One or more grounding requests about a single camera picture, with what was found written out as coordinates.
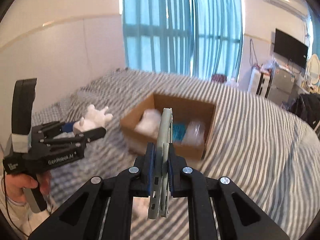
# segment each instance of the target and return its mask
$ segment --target teal object in box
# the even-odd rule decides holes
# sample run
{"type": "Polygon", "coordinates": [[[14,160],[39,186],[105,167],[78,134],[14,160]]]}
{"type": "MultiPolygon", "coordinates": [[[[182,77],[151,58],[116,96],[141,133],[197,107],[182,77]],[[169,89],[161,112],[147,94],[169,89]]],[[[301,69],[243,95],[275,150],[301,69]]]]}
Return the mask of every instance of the teal object in box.
{"type": "Polygon", "coordinates": [[[184,123],[174,123],[172,125],[172,141],[173,142],[181,142],[187,127],[184,123]]]}

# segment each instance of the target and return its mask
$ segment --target gray-green plastic clip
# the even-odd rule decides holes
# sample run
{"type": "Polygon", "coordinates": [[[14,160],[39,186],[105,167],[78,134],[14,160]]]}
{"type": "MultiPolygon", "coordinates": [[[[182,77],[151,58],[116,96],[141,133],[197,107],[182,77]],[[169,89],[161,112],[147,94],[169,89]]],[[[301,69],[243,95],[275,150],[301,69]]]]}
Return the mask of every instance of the gray-green plastic clip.
{"type": "Polygon", "coordinates": [[[156,144],[148,218],[167,217],[169,207],[168,152],[172,143],[172,109],[164,108],[156,144]]]}

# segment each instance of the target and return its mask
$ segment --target human hand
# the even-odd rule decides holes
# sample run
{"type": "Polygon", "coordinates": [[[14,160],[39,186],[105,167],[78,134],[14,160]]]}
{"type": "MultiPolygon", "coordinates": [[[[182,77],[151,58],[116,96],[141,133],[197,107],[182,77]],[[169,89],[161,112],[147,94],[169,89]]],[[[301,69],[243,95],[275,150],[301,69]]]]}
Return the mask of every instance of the human hand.
{"type": "MultiPolygon", "coordinates": [[[[37,175],[38,181],[40,183],[40,192],[43,195],[48,195],[50,192],[50,181],[51,174],[50,171],[46,171],[40,175],[37,175]]],[[[22,188],[36,188],[38,187],[38,182],[32,177],[26,174],[16,174],[16,175],[6,175],[5,176],[5,186],[7,191],[7,196],[17,203],[26,203],[26,196],[23,193],[22,188]]]]}

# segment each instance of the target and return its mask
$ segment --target gray mini fridge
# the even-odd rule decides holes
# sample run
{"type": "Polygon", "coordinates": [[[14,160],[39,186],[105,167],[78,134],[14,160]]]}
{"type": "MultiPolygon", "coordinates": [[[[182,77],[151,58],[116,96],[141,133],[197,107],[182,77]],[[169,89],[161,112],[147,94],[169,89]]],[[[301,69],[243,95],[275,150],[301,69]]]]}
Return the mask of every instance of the gray mini fridge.
{"type": "Polygon", "coordinates": [[[294,84],[294,77],[286,70],[275,67],[272,73],[271,86],[267,92],[267,98],[281,106],[287,104],[294,84]]]}

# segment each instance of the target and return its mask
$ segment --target gripper handle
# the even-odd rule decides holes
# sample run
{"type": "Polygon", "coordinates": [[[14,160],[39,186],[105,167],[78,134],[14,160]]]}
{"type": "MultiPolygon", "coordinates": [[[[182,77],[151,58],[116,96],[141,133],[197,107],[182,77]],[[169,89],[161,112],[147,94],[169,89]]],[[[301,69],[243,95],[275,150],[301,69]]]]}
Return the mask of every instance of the gripper handle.
{"type": "MultiPolygon", "coordinates": [[[[38,181],[35,174],[27,174],[38,181]]],[[[44,200],[42,193],[40,192],[40,186],[36,188],[23,188],[23,193],[26,196],[30,209],[33,213],[39,213],[47,209],[47,202],[44,200]]]]}

